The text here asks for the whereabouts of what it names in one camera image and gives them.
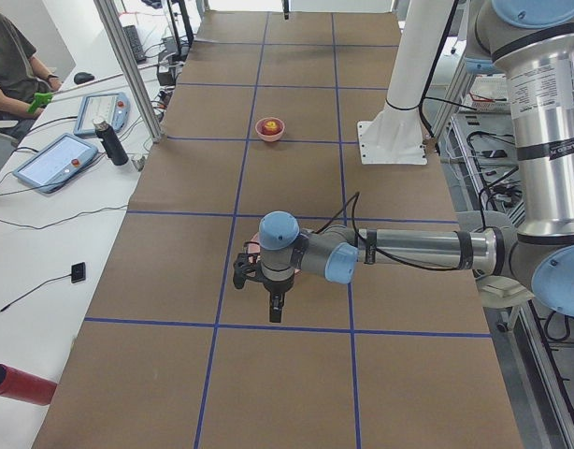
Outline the red apple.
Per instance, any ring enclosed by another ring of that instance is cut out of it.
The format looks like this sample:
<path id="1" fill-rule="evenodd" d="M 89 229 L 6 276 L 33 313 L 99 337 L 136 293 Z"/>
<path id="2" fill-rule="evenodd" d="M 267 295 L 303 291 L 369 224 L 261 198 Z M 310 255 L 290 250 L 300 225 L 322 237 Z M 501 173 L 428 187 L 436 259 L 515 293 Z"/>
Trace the red apple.
<path id="1" fill-rule="evenodd" d="M 281 126 L 275 120 L 265 120 L 261 125 L 261 132 L 264 135 L 276 135 L 280 132 Z"/>

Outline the pink bowl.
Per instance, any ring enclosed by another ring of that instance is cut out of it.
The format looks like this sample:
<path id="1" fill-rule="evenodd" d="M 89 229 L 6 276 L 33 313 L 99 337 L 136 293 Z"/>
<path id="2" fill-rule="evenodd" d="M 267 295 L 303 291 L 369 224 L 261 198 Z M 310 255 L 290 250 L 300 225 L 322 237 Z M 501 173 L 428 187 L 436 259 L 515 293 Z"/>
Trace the pink bowl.
<path id="1" fill-rule="evenodd" d="M 281 139 L 284 130 L 284 122 L 276 117 L 265 117 L 260 119 L 254 126 L 259 139 L 264 142 L 276 142 Z"/>

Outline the pink plate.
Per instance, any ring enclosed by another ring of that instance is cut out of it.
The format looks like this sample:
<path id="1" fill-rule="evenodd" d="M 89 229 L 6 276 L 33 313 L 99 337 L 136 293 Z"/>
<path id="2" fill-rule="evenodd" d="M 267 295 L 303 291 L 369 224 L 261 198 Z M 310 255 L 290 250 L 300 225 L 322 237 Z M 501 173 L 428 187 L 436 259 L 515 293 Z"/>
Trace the pink plate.
<path id="1" fill-rule="evenodd" d="M 283 281 L 300 271 L 292 261 L 294 244 L 298 237 L 298 231 L 292 236 L 257 233 L 245 244 L 245 249 L 248 253 L 258 253 L 254 261 L 260 263 L 260 270 L 266 278 Z"/>

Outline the brown paper table mat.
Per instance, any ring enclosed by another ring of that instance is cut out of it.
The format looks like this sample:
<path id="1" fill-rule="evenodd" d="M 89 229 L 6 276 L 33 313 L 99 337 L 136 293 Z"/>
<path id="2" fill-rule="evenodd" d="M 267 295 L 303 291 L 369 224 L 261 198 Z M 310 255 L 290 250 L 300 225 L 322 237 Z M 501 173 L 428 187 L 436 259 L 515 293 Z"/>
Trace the brown paper table mat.
<path id="1" fill-rule="evenodd" d="M 471 273 L 312 257 L 456 222 L 438 156 L 367 166 L 394 15 L 209 12 L 38 448 L 518 448 Z"/>

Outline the black keyboard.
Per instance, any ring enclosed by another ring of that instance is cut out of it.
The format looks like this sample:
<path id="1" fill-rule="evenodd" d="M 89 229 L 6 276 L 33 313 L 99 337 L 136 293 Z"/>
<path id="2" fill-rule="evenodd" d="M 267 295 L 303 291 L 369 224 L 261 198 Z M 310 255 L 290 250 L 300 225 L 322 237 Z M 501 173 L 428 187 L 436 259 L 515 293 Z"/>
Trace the black keyboard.
<path id="1" fill-rule="evenodd" d="M 146 56 L 146 53 L 142 47 L 142 43 L 141 43 L 141 40 L 139 38 L 136 27 L 134 25 L 126 25 L 122 29 L 125 33 L 125 36 L 128 39 L 131 52 L 132 52 L 136 62 L 138 64 L 146 62 L 147 56 Z"/>

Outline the blue teach pendant far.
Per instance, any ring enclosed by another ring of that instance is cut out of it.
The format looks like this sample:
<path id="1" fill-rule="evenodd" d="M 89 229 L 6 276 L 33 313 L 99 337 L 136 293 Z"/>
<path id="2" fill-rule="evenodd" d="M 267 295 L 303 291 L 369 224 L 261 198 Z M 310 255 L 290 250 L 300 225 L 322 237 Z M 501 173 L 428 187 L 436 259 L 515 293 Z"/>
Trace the blue teach pendant far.
<path id="1" fill-rule="evenodd" d="M 124 93 L 86 95 L 80 103 L 73 134 L 80 138 L 95 138 L 95 119 L 103 119 L 118 132 L 124 127 L 129 111 L 130 101 Z"/>

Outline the blue teach pendant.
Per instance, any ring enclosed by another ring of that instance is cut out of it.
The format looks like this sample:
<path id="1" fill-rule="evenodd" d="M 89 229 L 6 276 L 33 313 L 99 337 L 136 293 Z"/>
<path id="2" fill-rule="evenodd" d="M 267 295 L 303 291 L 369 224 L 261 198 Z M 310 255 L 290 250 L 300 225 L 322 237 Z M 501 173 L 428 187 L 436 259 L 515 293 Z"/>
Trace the blue teach pendant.
<path id="1" fill-rule="evenodd" d="M 41 193 L 50 194 L 79 174 L 96 154 L 93 144 L 66 133 L 20 165 L 13 176 Z"/>
<path id="2" fill-rule="evenodd" d="M 95 138 L 95 119 L 103 119 L 118 132 L 124 127 L 129 111 L 130 101 L 124 93 L 86 95 L 80 103 L 73 134 L 80 138 Z"/>

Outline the small black square device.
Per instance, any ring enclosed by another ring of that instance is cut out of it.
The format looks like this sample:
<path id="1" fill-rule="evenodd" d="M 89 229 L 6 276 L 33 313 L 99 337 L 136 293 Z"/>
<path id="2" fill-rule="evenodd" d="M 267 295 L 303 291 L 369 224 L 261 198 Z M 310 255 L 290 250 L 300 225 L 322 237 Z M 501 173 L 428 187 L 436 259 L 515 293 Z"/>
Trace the small black square device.
<path id="1" fill-rule="evenodd" d="M 83 282 L 87 278 L 87 266 L 85 262 L 79 262 L 71 266 L 70 279 L 72 283 Z"/>

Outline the black water bottle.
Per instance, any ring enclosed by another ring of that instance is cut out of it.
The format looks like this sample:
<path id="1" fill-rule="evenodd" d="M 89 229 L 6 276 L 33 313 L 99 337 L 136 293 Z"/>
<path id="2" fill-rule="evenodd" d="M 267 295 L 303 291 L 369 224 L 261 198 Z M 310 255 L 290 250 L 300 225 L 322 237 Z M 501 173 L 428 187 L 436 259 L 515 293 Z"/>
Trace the black water bottle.
<path id="1" fill-rule="evenodd" d="M 128 162 L 128 155 L 113 127 L 100 116 L 93 119 L 93 127 L 112 163 L 115 166 L 125 165 Z"/>

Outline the black computer mouse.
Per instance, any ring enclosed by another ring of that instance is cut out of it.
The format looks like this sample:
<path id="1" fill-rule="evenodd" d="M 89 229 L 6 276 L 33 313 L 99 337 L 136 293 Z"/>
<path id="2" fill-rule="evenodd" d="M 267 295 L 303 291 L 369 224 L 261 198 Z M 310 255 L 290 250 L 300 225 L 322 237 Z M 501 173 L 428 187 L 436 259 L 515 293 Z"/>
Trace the black computer mouse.
<path id="1" fill-rule="evenodd" d="M 78 72 L 74 75 L 73 81 L 76 85 L 85 84 L 95 79 L 95 76 L 88 72 Z"/>

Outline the blue teach pendant near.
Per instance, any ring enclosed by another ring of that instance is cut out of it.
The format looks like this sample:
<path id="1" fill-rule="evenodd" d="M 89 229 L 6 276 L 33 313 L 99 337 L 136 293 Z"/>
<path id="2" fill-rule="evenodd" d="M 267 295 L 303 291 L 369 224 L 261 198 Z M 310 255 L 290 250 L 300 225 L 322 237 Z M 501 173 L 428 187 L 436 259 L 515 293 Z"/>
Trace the blue teach pendant near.
<path id="1" fill-rule="evenodd" d="M 13 176 L 41 193 L 50 194 L 79 174 L 96 154 L 93 144 L 66 133 L 20 165 Z"/>

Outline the seated person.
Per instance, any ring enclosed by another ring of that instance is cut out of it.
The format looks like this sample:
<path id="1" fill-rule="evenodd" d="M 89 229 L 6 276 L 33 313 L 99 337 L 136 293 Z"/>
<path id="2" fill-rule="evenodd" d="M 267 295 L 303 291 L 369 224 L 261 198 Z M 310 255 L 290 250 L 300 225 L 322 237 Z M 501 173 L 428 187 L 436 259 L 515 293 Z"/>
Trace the seated person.
<path id="1" fill-rule="evenodd" d="M 36 57 L 36 47 L 0 13 L 0 120 L 17 123 L 4 132 L 23 139 L 44 111 L 28 111 L 35 95 L 56 92 L 61 87 L 58 76 Z"/>

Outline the red cylinder bottle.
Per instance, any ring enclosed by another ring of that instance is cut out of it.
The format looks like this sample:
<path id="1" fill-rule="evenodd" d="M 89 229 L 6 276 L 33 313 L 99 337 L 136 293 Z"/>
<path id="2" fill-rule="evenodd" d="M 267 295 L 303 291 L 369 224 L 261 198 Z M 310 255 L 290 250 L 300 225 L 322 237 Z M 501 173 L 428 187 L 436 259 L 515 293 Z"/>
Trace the red cylinder bottle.
<path id="1" fill-rule="evenodd" d="M 35 405 L 49 405 L 58 384 L 34 374 L 0 364 L 0 397 Z"/>

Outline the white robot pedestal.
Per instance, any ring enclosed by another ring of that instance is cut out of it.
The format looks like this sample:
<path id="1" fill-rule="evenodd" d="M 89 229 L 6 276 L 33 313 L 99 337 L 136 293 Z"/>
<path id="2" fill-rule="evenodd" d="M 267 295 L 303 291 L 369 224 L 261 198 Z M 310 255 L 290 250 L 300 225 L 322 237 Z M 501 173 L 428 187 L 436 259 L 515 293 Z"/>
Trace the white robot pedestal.
<path id="1" fill-rule="evenodd" d="M 416 165 L 427 163 L 420 107 L 430 82 L 441 40 L 456 3 L 447 0 L 409 3 L 394 70 L 383 110 L 371 122 L 359 122 L 358 142 L 364 165 Z"/>

